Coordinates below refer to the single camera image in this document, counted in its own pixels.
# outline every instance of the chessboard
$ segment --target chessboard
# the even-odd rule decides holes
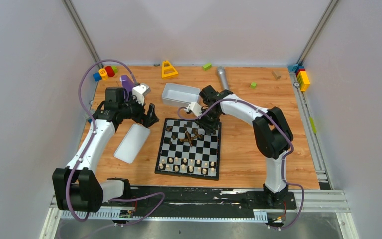
[[[163,129],[156,174],[219,180],[221,124],[205,135],[194,121],[165,118]]]

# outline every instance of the wooden floor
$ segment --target wooden floor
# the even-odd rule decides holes
[[[100,81],[92,108],[104,100],[104,91],[109,86],[121,86],[119,76],[127,74],[121,67],[119,73],[106,81]],[[235,187],[262,188],[266,177],[265,158],[255,145],[252,127],[232,116],[221,116],[222,145],[219,181],[193,179],[189,177],[166,176],[154,173],[163,122],[166,117],[177,118],[177,107],[162,102],[162,91],[167,82],[204,88],[212,85],[221,91],[221,85],[215,73],[215,67],[204,71],[198,67],[176,67],[179,75],[162,79],[161,67],[131,67],[137,81],[146,83],[151,92],[146,96],[146,108],[149,103],[156,106],[156,115],[160,121],[150,127],[151,134],[135,161],[127,164],[113,157],[132,120],[125,120],[119,126],[115,136],[108,143],[97,168],[97,178],[104,182],[107,178],[127,178],[133,185],[193,186],[193,187]],[[282,77],[275,80],[271,71],[280,71]],[[282,109],[294,135],[295,152],[287,159],[286,176],[288,181],[302,184],[306,189],[319,189],[311,153],[301,121],[298,104],[293,92],[287,68],[227,67],[227,79],[230,90],[253,104]],[[249,87],[256,82],[255,89]],[[86,125],[83,138],[89,130]]]

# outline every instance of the metal floor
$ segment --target metal floor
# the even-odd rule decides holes
[[[295,213],[287,213],[288,223]],[[79,223],[74,219],[60,220],[60,233],[56,239],[80,239],[96,229],[113,224],[110,220],[87,220]],[[290,229],[276,232],[261,223],[225,222],[164,222],[142,221],[130,227],[106,228],[89,239],[342,239],[335,213],[302,213],[299,221]]]

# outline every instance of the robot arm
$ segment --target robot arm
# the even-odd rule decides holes
[[[270,130],[271,124],[259,111],[269,115],[274,122],[281,128],[286,136],[292,141],[293,134],[286,122],[285,116],[278,107],[271,109],[259,107],[239,98],[230,90],[217,92],[212,86],[205,87],[200,96],[205,104],[213,106],[209,112],[195,122],[204,129],[206,134],[211,134],[217,129],[220,123],[220,115],[228,114],[249,124],[254,129],[254,136],[258,150],[266,157],[267,177],[264,189],[269,193],[269,204],[281,202],[283,196],[288,191],[287,184],[282,180],[282,157],[289,149],[286,140],[276,129]],[[193,112],[196,116],[203,114],[208,108],[203,108],[197,102],[192,102],[186,108],[187,112]]]
[[[96,179],[97,165],[109,140],[115,135],[118,126],[125,119],[133,119],[136,123],[150,127],[159,119],[154,112],[154,105],[150,103],[145,114],[144,98],[150,92],[150,87],[139,84],[127,92],[122,87],[108,87],[103,101],[93,118],[96,129],[91,128],[76,155],[66,168],[57,168],[52,176],[55,197],[60,210],[68,210],[65,188],[70,183],[70,199],[75,211],[97,212],[102,203],[112,198],[121,197],[129,190],[128,180],[110,179],[100,184]],[[81,152],[86,147],[90,137],[94,134],[83,158],[77,166],[73,179],[68,182],[68,175],[79,160]]]

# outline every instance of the gray microphone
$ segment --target gray microphone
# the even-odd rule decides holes
[[[222,88],[224,90],[229,90],[229,85],[228,85],[228,81],[226,79],[226,71],[225,71],[225,68],[223,68],[223,66],[218,66],[217,67],[217,70],[216,70],[216,73],[217,75],[219,76],[220,78],[220,82],[222,84]]]

